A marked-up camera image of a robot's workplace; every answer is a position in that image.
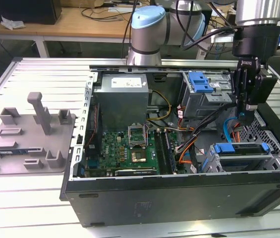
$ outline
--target gray plastic post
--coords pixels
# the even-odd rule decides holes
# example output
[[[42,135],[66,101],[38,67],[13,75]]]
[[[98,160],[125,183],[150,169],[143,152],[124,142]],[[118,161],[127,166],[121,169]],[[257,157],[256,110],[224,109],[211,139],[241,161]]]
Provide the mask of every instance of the gray plastic post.
[[[56,157],[54,157],[49,150],[46,154],[45,160],[49,163],[50,168],[59,168],[63,165],[65,158],[62,156],[61,151],[57,151]]]
[[[0,114],[0,118],[4,125],[16,125],[13,118],[19,118],[20,114],[16,108],[4,108]]]
[[[47,118],[49,119],[49,123],[51,123],[52,116],[51,116],[51,114],[49,112],[49,109],[47,107],[44,107],[44,112],[45,112],[45,115],[47,115]],[[39,120],[37,119],[37,115],[33,115],[33,118],[34,118],[36,124],[41,124],[39,122]]]
[[[34,107],[34,110],[37,115],[37,119],[40,121],[44,134],[50,135],[51,134],[51,125],[49,122],[50,119],[48,115],[45,113],[41,99],[42,99],[42,94],[40,92],[31,92],[27,97],[28,103],[32,104]]]
[[[72,118],[70,110],[59,110],[58,112],[58,119],[61,125],[70,125],[72,124]]]
[[[40,159],[25,159],[23,165],[27,170],[41,169],[44,166]]]

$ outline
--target metal workbench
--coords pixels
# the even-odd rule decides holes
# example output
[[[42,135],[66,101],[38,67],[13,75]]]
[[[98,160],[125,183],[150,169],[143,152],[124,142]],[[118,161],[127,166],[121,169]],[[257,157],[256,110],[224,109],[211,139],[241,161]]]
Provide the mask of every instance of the metal workbench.
[[[163,64],[198,65],[202,62],[165,60]],[[124,62],[119,59],[23,59],[12,62],[0,78],[0,112],[4,107],[16,107],[20,114],[34,113],[26,98],[30,91],[39,91],[43,94],[43,105],[51,114],[67,108],[79,116],[90,64],[123,65]],[[235,67],[236,61],[209,61],[209,64]],[[280,118],[280,79],[268,103]],[[69,202],[59,200],[62,178],[62,174],[0,177],[0,238],[211,237],[210,234],[280,237],[280,206],[264,217],[85,229]]]

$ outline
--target blue latch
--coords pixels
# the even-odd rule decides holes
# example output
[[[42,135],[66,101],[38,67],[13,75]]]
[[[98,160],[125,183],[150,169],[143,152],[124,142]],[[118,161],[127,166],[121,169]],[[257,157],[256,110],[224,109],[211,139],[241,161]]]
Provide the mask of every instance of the blue latch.
[[[234,153],[235,149],[231,143],[217,143],[214,145],[216,153]]]
[[[267,145],[267,143],[262,143],[261,144],[262,145],[262,148],[266,151],[266,152],[270,152],[270,148],[269,148],[269,146]]]
[[[195,93],[212,93],[214,91],[208,83],[208,78],[202,72],[189,72],[188,76]]]

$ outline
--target orange cable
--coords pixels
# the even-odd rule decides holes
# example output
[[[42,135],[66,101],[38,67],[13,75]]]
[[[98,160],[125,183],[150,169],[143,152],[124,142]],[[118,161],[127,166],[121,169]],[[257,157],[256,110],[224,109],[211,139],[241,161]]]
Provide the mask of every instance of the orange cable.
[[[191,164],[191,161],[185,161],[185,160],[182,161],[182,159],[183,159],[184,154],[186,153],[186,151],[190,148],[190,146],[192,146],[192,145],[196,142],[196,140],[197,140],[197,139],[193,140],[193,141],[185,148],[185,150],[181,153],[180,158],[179,158],[179,160],[178,160],[178,162],[179,162],[180,164],[182,164],[182,163]]]

